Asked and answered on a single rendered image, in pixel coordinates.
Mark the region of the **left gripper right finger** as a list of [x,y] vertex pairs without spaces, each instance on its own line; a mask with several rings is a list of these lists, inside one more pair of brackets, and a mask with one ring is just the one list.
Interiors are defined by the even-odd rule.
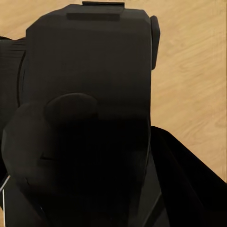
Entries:
[[227,183],[164,129],[150,145],[170,227],[227,227]]

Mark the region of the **digital camera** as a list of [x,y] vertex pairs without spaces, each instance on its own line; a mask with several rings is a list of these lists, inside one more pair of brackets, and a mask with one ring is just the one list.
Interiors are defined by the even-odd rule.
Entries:
[[156,16],[83,1],[0,36],[1,154],[52,227],[129,227],[151,152]]

